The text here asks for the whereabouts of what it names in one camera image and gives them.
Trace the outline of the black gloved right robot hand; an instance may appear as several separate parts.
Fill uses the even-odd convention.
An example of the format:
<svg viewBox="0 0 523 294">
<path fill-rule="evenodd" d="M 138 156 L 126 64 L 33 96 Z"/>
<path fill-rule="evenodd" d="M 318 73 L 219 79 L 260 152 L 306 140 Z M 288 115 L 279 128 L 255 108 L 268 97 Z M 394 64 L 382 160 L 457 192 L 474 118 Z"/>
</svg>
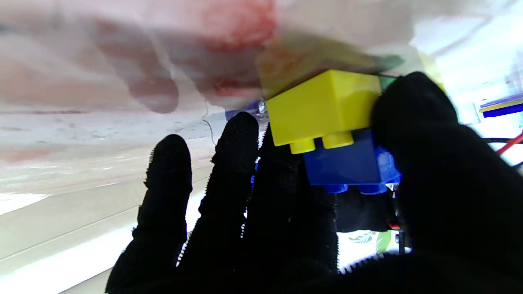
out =
<svg viewBox="0 0 523 294">
<path fill-rule="evenodd" d="M 306 182 L 302 158 L 231 118 L 190 238 L 185 140 L 153 150 L 133 239 L 107 294 L 484 294 L 522 292 L 522 176 L 462 125 L 422 72 L 397 78 L 371 125 L 402 174 L 397 204 L 409 254 L 337 268 L 335 196 Z"/>
</svg>

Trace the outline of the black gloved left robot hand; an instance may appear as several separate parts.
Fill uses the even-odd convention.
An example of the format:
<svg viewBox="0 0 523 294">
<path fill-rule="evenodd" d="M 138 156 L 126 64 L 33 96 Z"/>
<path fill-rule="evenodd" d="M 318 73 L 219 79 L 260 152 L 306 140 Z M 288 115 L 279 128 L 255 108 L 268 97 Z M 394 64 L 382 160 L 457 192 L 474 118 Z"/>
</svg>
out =
<svg viewBox="0 0 523 294">
<path fill-rule="evenodd" d="M 377 195 L 363 195 L 356 188 L 335 195 L 337 201 L 337 231 L 349 233 L 360 230 L 386 232 L 397 225 L 392 190 Z"/>
</svg>

